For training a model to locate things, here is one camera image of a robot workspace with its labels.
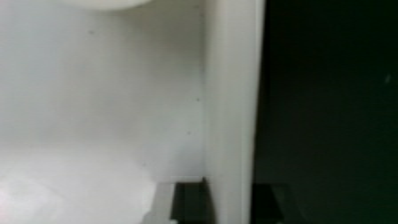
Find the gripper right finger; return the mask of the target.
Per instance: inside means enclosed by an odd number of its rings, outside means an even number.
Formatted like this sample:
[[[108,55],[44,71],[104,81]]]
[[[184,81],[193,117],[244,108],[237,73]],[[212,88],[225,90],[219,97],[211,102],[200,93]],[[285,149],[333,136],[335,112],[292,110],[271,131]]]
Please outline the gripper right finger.
[[[253,224],[285,224],[287,188],[280,184],[253,185]]]

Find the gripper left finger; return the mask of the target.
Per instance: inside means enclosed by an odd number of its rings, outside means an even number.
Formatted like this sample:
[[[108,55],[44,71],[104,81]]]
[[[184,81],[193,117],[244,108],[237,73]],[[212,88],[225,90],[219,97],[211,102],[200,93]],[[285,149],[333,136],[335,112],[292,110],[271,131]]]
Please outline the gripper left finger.
[[[159,183],[154,197],[156,224],[212,224],[207,180]]]

